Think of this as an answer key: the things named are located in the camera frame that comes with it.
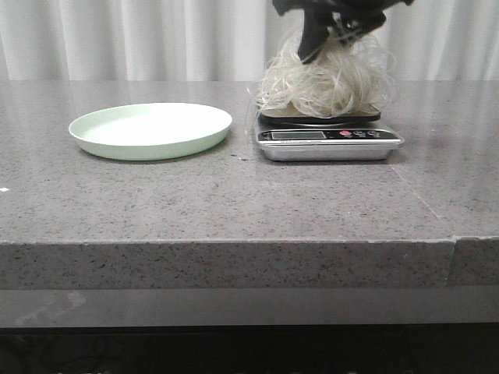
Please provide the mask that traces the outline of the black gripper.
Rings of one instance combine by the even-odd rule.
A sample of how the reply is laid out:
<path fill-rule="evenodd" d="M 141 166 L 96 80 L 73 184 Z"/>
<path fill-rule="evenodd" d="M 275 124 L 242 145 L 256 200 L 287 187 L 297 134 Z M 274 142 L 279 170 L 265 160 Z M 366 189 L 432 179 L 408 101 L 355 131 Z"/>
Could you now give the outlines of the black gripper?
<path fill-rule="evenodd" d="M 303 34 L 298 48 L 298 56 L 303 64 L 310 64 L 319 55 L 320 49 L 329 38 L 328 27 L 333 15 L 332 33 L 337 41 L 357 41 L 363 36 L 384 25 L 384 11 L 403 3 L 413 1 L 381 0 L 274 0 L 272 5 L 279 16 L 301 9 L 304 12 Z"/>

